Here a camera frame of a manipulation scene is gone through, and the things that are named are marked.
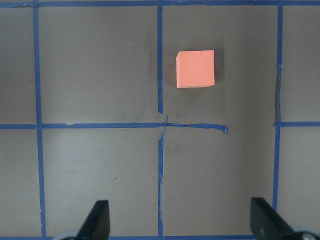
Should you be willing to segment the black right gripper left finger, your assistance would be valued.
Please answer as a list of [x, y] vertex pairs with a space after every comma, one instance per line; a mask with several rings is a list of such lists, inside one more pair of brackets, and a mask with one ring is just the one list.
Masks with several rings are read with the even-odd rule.
[[80, 228], [77, 239], [107, 240], [110, 236], [110, 231], [109, 201], [98, 200]]

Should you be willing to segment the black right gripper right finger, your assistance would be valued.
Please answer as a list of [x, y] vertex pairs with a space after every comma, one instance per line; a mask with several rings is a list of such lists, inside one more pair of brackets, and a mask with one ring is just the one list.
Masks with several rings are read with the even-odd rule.
[[295, 234], [262, 197], [250, 200], [250, 230], [256, 240], [289, 240]]

